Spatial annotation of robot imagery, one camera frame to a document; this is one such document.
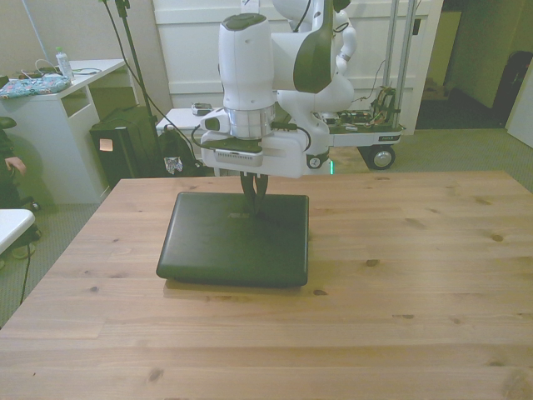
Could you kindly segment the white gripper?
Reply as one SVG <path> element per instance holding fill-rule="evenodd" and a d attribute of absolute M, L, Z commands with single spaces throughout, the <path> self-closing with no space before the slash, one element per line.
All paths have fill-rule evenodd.
<path fill-rule="evenodd" d="M 274 133 L 268 117 L 207 115 L 201 129 L 205 131 L 201 137 L 204 163 L 240 171 L 242 191 L 255 214 L 267 193 L 267 175 L 298 178 L 303 174 L 304 135 Z"/>

